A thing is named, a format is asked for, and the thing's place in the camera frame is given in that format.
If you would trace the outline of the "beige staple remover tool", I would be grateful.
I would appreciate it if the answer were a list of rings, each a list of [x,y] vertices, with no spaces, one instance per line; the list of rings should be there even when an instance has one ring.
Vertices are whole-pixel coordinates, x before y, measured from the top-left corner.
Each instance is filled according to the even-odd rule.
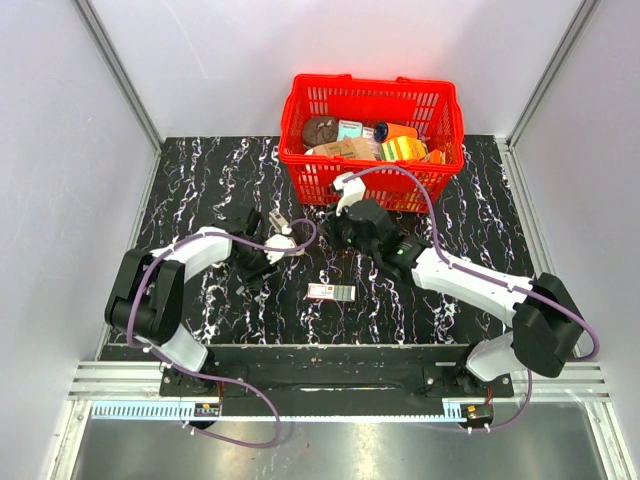
[[[271,211],[268,218],[271,226],[278,234],[285,236],[289,236],[291,234],[289,221],[278,210]]]

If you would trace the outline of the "small staples box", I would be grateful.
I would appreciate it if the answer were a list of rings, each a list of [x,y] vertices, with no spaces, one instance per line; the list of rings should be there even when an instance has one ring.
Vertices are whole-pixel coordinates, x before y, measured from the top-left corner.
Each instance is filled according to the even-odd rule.
[[[334,302],[353,302],[355,296],[355,286],[321,283],[309,283],[306,294],[308,299]]]

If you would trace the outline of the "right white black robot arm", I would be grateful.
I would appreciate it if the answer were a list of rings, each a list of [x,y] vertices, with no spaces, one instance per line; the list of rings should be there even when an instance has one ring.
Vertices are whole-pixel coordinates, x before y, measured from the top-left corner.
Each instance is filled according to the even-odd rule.
[[[320,232],[334,249],[352,248],[395,282],[454,297],[503,322],[508,330],[477,343],[454,375],[456,387],[476,396],[491,380],[528,369],[556,378],[584,328],[563,282],[554,275],[512,276],[437,251],[403,231],[375,200],[331,207]]]

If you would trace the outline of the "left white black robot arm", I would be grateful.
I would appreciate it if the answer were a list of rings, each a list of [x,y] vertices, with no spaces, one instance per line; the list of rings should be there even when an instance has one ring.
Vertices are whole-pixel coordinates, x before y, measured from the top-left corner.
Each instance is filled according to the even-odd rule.
[[[193,394],[208,394],[217,373],[207,365],[207,348],[182,324],[185,285],[209,267],[228,263],[240,278],[241,293],[259,289],[276,271],[267,253],[252,246],[265,244],[266,233],[264,217],[251,208],[168,247],[127,251],[106,305],[106,323],[184,368],[182,384]]]

